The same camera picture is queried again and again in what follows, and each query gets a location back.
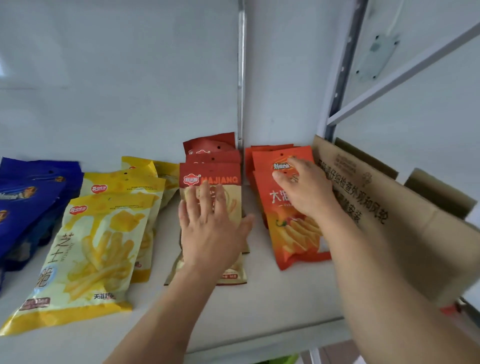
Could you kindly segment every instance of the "shelf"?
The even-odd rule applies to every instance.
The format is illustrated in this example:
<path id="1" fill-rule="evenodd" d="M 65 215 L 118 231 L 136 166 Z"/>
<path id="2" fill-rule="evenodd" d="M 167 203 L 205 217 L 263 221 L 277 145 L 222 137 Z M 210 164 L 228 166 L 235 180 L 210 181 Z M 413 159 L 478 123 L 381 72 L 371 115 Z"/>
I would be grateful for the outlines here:
<path id="1" fill-rule="evenodd" d="M 176 196 L 159 215 L 152 276 L 148 283 L 130 286 L 131 313 L 2 337 L 4 361 L 104 360 L 166 289 L 163 283 L 180 252 L 178 201 Z M 281 272 L 249 187 L 244 187 L 243 207 L 257 216 L 248 240 L 252 252 L 244 256 L 248 283 L 215 288 L 193 330 L 186 362 L 253 363 L 348 339 L 332 262 L 296 263 Z M 42 248 L 23 271 L 7 274 L 0 296 L 2 323 L 33 289 L 47 252 Z"/>

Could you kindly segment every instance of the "person's left hand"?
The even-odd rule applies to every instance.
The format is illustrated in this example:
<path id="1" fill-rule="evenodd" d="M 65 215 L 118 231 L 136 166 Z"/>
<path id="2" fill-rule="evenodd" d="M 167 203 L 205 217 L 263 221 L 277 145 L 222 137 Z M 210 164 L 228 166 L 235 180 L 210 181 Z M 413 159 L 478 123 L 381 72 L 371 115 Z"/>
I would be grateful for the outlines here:
<path id="1" fill-rule="evenodd" d="M 185 191 L 185 201 L 180 201 L 179 218 L 181 245 L 185 265 L 195 266 L 212 273 L 218 279 L 240 256 L 253 227 L 253 215 L 243 218 L 237 227 L 227 212 L 225 191 L 216 185 L 215 210 L 212 210 L 210 185 L 200 186 L 200 208 L 195 187 Z"/>

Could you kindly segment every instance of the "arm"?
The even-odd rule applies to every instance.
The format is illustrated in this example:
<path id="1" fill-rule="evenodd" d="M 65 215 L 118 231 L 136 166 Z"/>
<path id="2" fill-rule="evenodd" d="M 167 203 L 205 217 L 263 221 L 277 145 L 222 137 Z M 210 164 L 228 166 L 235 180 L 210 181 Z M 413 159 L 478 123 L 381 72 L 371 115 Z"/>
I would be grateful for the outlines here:
<path id="1" fill-rule="evenodd" d="M 105 364 L 182 363 L 188 341 L 216 281 L 241 254 L 252 216 L 236 227 L 228 219 L 223 187 L 216 187 L 215 212 L 210 186 L 188 189 L 179 206 L 185 265 L 167 291 L 115 348 Z"/>
<path id="2" fill-rule="evenodd" d="M 288 162 L 299 182 L 274 178 L 324 233 L 345 318 L 366 362 L 480 363 L 480 348 L 403 279 L 388 247 L 373 247 L 341 209 L 323 171 L 302 160 Z"/>

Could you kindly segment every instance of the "forearm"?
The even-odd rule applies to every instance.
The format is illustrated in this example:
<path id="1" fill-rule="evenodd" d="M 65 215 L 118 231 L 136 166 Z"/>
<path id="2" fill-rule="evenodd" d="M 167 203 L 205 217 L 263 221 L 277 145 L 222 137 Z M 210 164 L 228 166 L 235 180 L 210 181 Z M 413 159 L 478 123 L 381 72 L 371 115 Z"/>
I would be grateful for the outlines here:
<path id="1" fill-rule="evenodd" d="M 105 363 L 182 363 L 216 278 L 215 274 L 185 265 Z"/>
<path id="2" fill-rule="evenodd" d="M 478 362 L 476 344 L 402 278 L 387 246 L 368 241 L 340 208 L 319 222 L 345 317 L 369 364 Z"/>

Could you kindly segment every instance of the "hand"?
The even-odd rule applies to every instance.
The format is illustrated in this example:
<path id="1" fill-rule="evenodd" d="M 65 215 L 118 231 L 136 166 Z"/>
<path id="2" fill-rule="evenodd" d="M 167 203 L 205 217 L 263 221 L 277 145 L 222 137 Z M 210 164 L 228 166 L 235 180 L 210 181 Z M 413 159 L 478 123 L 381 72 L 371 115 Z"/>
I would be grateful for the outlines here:
<path id="1" fill-rule="evenodd" d="M 272 174 L 274 180 L 285 190 L 292 205 L 321 227 L 322 213 L 340 207 L 333 194 L 332 183 L 313 162 L 289 158 L 288 163 L 299 172 L 298 182 L 278 171 Z"/>
<path id="2" fill-rule="evenodd" d="M 253 215 L 243 218 L 237 227 L 228 218 L 222 185 L 216 185 L 215 195 L 213 211 L 210 185 L 202 183 L 199 209 L 195 187 L 189 187 L 185 201 L 180 202 L 179 218 L 185 265 L 211 273 L 217 280 L 239 258 L 253 227 Z"/>

